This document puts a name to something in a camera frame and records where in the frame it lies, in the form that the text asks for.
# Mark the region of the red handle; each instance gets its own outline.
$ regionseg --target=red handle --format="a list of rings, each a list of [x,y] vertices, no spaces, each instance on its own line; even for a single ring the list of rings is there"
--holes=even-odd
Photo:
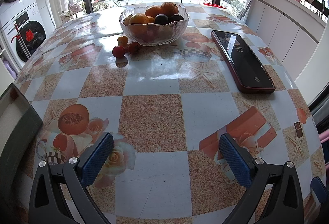
[[[17,35],[17,36],[13,36],[12,40],[10,41],[10,43],[13,42],[14,38],[20,39],[20,36],[19,36],[19,35]]]
[[[223,6],[219,6],[217,4],[213,4],[213,3],[206,3],[206,2],[203,2],[203,4],[207,5],[207,6],[211,6],[211,7],[216,7],[216,8],[221,8],[221,9],[226,9],[225,7]]]

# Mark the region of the blue gripper pad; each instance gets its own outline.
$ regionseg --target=blue gripper pad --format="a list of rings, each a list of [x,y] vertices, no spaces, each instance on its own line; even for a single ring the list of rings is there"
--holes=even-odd
[[[80,182],[82,186],[86,187],[94,183],[99,171],[112,152],[113,147],[113,136],[110,133],[105,132],[96,143],[90,147],[90,149],[87,148],[84,151],[80,157],[79,163]]]
[[[246,149],[239,147],[228,133],[220,136],[219,150],[229,164],[239,184],[249,188],[255,170],[252,156]]]

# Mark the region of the phone screen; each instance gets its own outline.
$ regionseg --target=phone screen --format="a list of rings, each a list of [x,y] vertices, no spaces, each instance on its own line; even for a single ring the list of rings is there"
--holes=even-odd
[[[249,48],[247,43],[237,34],[214,31],[221,47],[231,59],[241,83],[252,88],[274,88],[263,66]]]

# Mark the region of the metal screw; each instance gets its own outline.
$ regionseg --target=metal screw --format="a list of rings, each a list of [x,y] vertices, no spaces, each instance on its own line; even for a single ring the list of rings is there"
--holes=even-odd
[[[39,163],[39,167],[44,167],[46,165],[46,161],[41,161],[40,163]]]
[[[255,162],[256,162],[256,164],[259,164],[259,165],[264,164],[264,160],[262,158],[256,158]]]
[[[75,164],[78,161],[78,158],[76,157],[72,157],[70,158],[70,160],[68,161],[70,164]]]
[[[287,162],[287,167],[293,168],[293,167],[294,167],[293,162],[288,161],[288,162]]]

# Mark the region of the countertop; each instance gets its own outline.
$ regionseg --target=countertop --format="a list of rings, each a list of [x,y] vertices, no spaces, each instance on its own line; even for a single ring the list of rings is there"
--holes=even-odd
[[[218,138],[225,132],[267,163],[292,161],[305,221],[317,214],[320,207],[310,181],[319,176],[325,182],[324,157],[295,83],[266,44],[236,17],[222,9],[180,5],[190,21],[174,43],[113,57],[122,33],[118,18],[125,8],[136,6],[130,5],[63,24],[26,63],[15,84],[44,126],[15,179],[17,214],[23,221],[38,163],[66,162],[103,131],[113,134],[115,147],[87,190],[112,224],[223,221],[245,191],[218,151]],[[241,35],[276,91],[240,93],[211,39],[213,29]],[[70,132],[63,128],[69,114],[78,117],[72,118],[77,126]],[[73,131],[78,134],[65,134]],[[270,190],[267,186],[252,221],[259,218]],[[74,208],[65,186],[63,193]]]

